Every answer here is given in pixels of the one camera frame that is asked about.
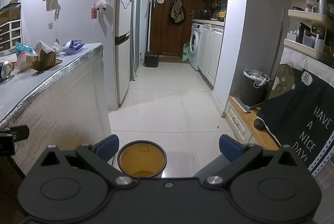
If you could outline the blue purple plastic bag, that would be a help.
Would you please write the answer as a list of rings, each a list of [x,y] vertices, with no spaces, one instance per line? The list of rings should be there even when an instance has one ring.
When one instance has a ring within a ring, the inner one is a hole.
[[[61,52],[73,55],[81,51],[81,49],[85,46],[84,43],[82,43],[81,40],[70,40],[67,43],[63,44],[61,47]]]

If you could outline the white washing machine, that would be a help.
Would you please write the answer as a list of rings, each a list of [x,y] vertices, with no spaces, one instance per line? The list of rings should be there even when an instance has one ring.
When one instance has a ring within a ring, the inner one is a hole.
[[[194,70],[199,70],[199,57],[201,46],[201,33],[203,31],[203,25],[199,23],[193,23],[191,27],[190,38],[190,50],[189,50],[189,64]]]

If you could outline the white kitchen cabinets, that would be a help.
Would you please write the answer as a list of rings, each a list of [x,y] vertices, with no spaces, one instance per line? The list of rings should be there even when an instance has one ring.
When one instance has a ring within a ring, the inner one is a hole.
[[[214,86],[223,42],[224,27],[203,24],[198,67]]]

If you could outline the black printed hanging cloth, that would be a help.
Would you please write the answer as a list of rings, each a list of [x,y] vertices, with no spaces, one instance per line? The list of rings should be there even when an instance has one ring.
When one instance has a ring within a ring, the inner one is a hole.
[[[333,148],[333,87],[307,70],[281,64],[257,114],[279,145],[289,145],[310,172]]]

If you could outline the teal snack wrapper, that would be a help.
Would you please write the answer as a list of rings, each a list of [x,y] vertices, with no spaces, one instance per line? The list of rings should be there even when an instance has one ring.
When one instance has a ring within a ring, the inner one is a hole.
[[[21,42],[15,43],[15,54],[18,57],[22,52],[34,53],[33,46]]]

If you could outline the green bag by washer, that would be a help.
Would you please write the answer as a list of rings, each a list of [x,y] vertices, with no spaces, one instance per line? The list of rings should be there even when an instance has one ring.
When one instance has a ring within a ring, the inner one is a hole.
[[[187,42],[183,45],[182,50],[182,61],[187,62],[189,60],[189,53],[190,53],[190,43]]]

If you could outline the white refrigerator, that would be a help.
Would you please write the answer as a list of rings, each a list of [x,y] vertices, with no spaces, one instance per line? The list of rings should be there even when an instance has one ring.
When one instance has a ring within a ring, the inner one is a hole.
[[[130,82],[131,0],[115,0],[114,35],[117,96],[121,106]]]

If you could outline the small black floor box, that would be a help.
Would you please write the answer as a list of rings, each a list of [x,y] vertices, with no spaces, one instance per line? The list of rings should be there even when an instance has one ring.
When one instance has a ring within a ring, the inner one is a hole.
[[[159,63],[159,54],[155,52],[146,51],[144,55],[143,65],[149,68],[157,68]]]

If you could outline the crushed blue drink can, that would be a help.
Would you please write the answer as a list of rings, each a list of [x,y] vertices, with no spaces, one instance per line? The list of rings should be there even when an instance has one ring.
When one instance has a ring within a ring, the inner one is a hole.
[[[0,62],[0,79],[6,80],[11,75],[13,70],[12,63],[10,61]]]

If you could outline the brown cardboard piece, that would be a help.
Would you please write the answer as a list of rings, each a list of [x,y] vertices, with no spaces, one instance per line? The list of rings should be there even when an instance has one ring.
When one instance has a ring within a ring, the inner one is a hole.
[[[57,59],[54,51],[45,52],[44,50],[41,50],[38,56],[27,56],[26,61],[28,68],[36,71],[44,71],[62,63],[62,60]]]

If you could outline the black lined trash can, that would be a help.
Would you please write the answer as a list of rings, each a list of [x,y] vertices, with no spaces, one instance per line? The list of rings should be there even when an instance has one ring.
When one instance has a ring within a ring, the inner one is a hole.
[[[268,94],[270,77],[258,70],[243,70],[243,75],[241,101],[247,106],[262,103]]]

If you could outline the white pink plastic bag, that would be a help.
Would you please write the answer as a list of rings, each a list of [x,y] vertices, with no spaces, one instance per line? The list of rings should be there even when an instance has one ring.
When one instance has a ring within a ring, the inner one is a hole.
[[[63,49],[63,46],[59,45],[58,43],[54,43],[53,46],[48,46],[42,41],[37,41],[34,47],[34,52],[39,55],[40,51],[43,50],[46,53],[54,52],[56,54],[59,54]]]

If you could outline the white drawer cabinet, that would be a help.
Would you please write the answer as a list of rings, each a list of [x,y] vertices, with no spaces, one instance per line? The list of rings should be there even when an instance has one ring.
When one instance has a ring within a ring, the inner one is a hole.
[[[12,50],[15,44],[22,43],[22,21],[8,21],[0,26],[0,51]]]

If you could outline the hanging brown bag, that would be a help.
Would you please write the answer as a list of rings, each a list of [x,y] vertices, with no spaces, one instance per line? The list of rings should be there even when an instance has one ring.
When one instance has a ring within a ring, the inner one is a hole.
[[[185,19],[182,0],[173,0],[168,25],[180,24]]]

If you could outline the white plush sheep ornament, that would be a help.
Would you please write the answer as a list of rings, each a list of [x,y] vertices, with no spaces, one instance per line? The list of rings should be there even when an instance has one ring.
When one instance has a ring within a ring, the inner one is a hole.
[[[106,10],[106,5],[107,5],[107,1],[106,0],[98,0],[96,3],[96,8],[99,11],[105,11]]]

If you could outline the brown round trash bin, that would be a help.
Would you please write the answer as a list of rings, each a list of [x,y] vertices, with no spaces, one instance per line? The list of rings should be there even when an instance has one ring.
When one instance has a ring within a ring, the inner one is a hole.
[[[121,148],[117,164],[121,172],[133,178],[162,178],[167,155],[157,143],[137,140]]]

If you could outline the dark wooden door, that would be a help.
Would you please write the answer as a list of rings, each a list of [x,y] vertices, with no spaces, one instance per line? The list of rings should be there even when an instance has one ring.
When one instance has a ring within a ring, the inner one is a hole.
[[[149,50],[162,56],[181,56],[191,34],[192,13],[197,0],[154,2]]]

